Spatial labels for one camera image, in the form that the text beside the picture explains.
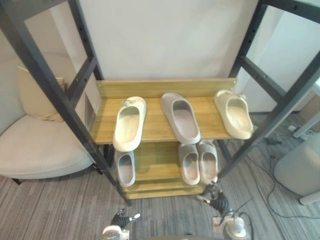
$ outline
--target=cushion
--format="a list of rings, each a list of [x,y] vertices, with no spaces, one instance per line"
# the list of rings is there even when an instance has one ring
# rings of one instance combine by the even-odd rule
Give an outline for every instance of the cushion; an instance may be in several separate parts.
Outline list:
[[[65,91],[65,82],[56,78]],[[29,71],[18,67],[18,93],[26,114],[41,120],[62,122],[63,118],[49,101]]]
[[[0,136],[0,175],[17,179],[63,176],[92,161],[65,122],[25,115]]]

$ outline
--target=slipper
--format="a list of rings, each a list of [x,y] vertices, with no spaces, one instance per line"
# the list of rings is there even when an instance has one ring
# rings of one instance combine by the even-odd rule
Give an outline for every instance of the slipper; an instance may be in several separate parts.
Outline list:
[[[228,134],[236,139],[251,138],[254,127],[244,94],[235,95],[231,91],[221,90],[215,95],[214,103]]]
[[[142,97],[132,96],[123,101],[116,117],[113,146],[120,152],[135,150],[141,141],[147,104]]]
[[[195,144],[180,143],[178,148],[180,169],[183,181],[189,185],[196,185],[200,181],[199,156]]]
[[[201,182],[208,185],[218,180],[218,156],[216,146],[210,141],[202,140],[197,145]]]
[[[115,150],[114,161],[118,181],[122,187],[130,187],[136,181],[134,151],[121,152]]]
[[[190,103],[177,93],[165,93],[161,97],[161,107],[176,139],[183,144],[200,141],[200,130]]]

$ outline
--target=chair leg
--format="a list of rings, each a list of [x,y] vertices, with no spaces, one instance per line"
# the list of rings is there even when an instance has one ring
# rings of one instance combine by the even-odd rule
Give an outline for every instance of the chair leg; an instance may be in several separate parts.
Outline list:
[[[18,185],[20,185],[20,184],[21,184],[21,181],[20,181],[19,179],[12,178],[12,180],[13,180],[13,181],[15,181],[15,183],[16,183],[16,184],[18,184]]]

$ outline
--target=black metal frame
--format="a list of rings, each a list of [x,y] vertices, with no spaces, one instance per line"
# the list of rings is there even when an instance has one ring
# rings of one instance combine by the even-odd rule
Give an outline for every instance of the black metal frame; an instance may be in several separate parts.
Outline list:
[[[24,23],[26,18],[32,17],[62,2],[65,1],[19,0],[13,2],[11,0],[0,0],[0,28],[40,88],[90,154],[95,162],[94,166],[104,173],[124,201],[128,205],[131,205],[131,201],[126,198],[123,189],[111,174],[111,169],[105,157],[75,111],[75,107],[91,73],[93,72],[98,80],[102,79],[87,28],[80,14],[78,2],[76,0],[68,1],[85,52],[87,53],[87,59],[84,61],[66,93],[62,91]]]
[[[84,50],[87,54],[87,59],[84,61],[80,71],[75,76],[66,93],[61,90],[24,23],[24,20],[65,1],[68,1]],[[273,6],[320,23],[320,7],[318,6],[296,0],[258,1],[229,77],[236,77],[242,67],[277,102],[277,106],[254,132],[252,137],[245,141],[234,156],[231,157],[223,140],[218,141],[222,153],[227,159],[226,166],[218,174],[219,179],[224,177],[251,150],[255,141],[260,140],[273,131],[277,125],[290,114],[295,104],[320,77],[320,52],[317,53],[288,92],[285,92],[274,80],[246,57],[268,6]],[[95,161],[94,166],[106,175],[124,201],[130,205],[131,201],[126,198],[122,188],[110,171],[110,164],[113,160],[108,158],[112,155],[109,153],[113,152],[113,146],[110,145],[105,149],[106,156],[104,156],[75,111],[75,106],[92,72],[97,80],[102,79],[101,70],[88,34],[87,26],[82,17],[78,0],[0,0],[0,27],[43,92]]]
[[[320,77],[320,51],[315,55],[311,63],[288,92],[285,92],[274,80],[246,57],[268,5],[320,23],[320,7],[309,3],[296,0],[259,0],[257,3],[252,20],[239,53],[234,61],[229,77],[236,77],[242,67],[277,102],[277,105],[253,133],[252,137],[245,141],[231,159],[228,149],[219,142],[222,153],[227,159],[226,166],[224,166],[218,174],[219,180],[226,176],[229,171],[231,171],[232,168],[249,153],[254,142],[257,142],[270,134],[284,118],[292,112],[295,105],[308,93],[313,84]]]

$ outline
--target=gray carpet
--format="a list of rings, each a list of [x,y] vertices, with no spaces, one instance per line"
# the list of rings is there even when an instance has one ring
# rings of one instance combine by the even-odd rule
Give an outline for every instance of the gray carpet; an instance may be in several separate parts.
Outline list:
[[[252,121],[259,124],[264,116],[254,115]],[[284,122],[298,122],[292,115]],[[275,131],[284,146],[266,148],[264,143],[252,149],[249,156],[257,164],[269,169],[270,153],[274,164],[301,141],[289,135],[281,125]],[[234,153],[240,140],[230,140],[228,148]],[[218,149],[219,167],[225,161]],[[266,196],[271,190],[271,179],[249,158],[238,164],[220,186],[234,209],[253,197],[241,210],[247,212],[254,225],[256,240],[319,240],[320,220],[283,218],[270,211]],[[254,179],[257,180],[261,197]],[[193,235],[212,237],[211,217],[218,212],[195,199],[195,196],[159,197],[132,201],[126,207],[107,178],[91,169],[64,177],[43,180],[25,180],[17,185],[13,180],[0,176],[0,239],[1,240],[93,240],[100,239],[101,232],[114,214],[125,207],[129,214],[139,212],[141,218],[130,223],[131,239],[147,239],[163,235]],[[277,185],[271,195],[273,208],[281,215],[320,216],[320,202],[303,206],[299,196]]]

